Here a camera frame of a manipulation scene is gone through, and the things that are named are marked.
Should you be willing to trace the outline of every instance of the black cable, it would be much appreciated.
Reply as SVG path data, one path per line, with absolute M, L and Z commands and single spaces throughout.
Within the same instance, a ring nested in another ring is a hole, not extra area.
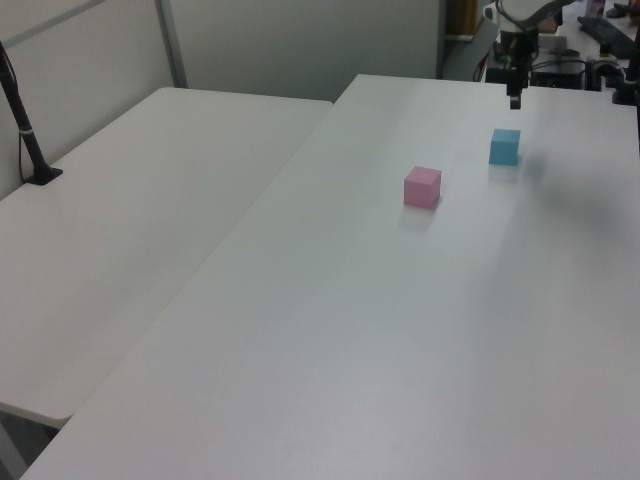
M 18 77 L 16 77 L 16 71 L 13 69 L 13 64 L 11 63 L 11 60 L 9 59 L 9 56 L 7 55 L 7 52 L 3 52 L 4 53 L 4 59 L 7 61 L 7 65 L 9 65 L 9 70 L 11 71 L 11 76 L 13 77 L 13 83 L 16 86 L 16 90 L 18 89 Z
M 585 62 L 584 60 L 580 60 L 580 59 L 574 59 L 574 60 L 547 60 L 544 62 L 540 62 L 540 63 L 536 63 L 534 65 L 531 66 L 531 70 L 537 70 L 539 68 L 545 68 L 545 67 L 551 67 L 554 65 L 562 65 L 565 63 L 582 63 L 583 65 L 586 65 L 587 62 Z
M 24 175 L 22 173 L 22 134 L 18 132 L 18 172 L 20 173 L 20 181 L 25 184 Z
M 18 91 L 18 77 L 16 76 L 16 71 L 13 69 L 13 64 L 7 55 L 7 52 L 3 52 L 3 57 L 9 66 L 9 71 L 11 72 L 11 76 L 13 77 L 13 83 L 16 86 L 16 91 Z M 24 185 L 24 173 L 22 172 L 22 133 L 20 133 L 20 126 L 18 126 L 18 173 L 20 174 L 20 181 Z

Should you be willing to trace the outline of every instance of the wall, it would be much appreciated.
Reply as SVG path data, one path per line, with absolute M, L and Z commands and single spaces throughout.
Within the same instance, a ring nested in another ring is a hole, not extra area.
M 150 0 L 98 3 L 7 48 L 7 53 L 49 163 L 154 90 L 173 84 L 156 5 Z M 1 199 L 20 181 L 17 128 L 4 95 L 0 97 Z M 23 164 L 29 163 L 23 158 Z
M 434 78 L 439 0 L 164 0 L 190 88 L 335 101 L 358 73 Z

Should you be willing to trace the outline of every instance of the tabletop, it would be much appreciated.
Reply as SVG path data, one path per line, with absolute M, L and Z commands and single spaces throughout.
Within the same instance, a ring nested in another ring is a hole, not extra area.
M 622 2 L 613 2 L 608 0 L 605 6 L 605 12 L 613 7 L 614 3 L 625 3 Z M 564 25 L 558 27 L 558 31 L 556 35 L 563 35 L 567 37 L 567 45 L 570 49 L 577 50 L 580 52 L 580 56 L 583 60 L 586 60 L 590 55 L 594 58 L 600 58 L 600 44 L 593 39 L 591 35 L 586 32 L 583 32 L 580 29 L 580 24 L 578 23 L 578 17 L 584 16 L 585 8 L 587 2 L 575 2 L 569 6 L 564 7 L 563 9 L 563 20 Z M 638 29 L 637 25 L 633 25 L 629 20 L 629 17 L 622 18 L 607 18 L 603 17 L 605 20 L 613 24 L 616 28 L 626 33 L 631 39 L 634 39 L 636 36 L 636 32 Z M 620 64 L 624 67 L 629 65 L 629 60 L 621 60 Z
M 24 478 L 636 478 L 639 282 L 635 109 L 359 76 Z
M 0 410 L 60 427 L 331 108 L 162 89 L 0 202 Z

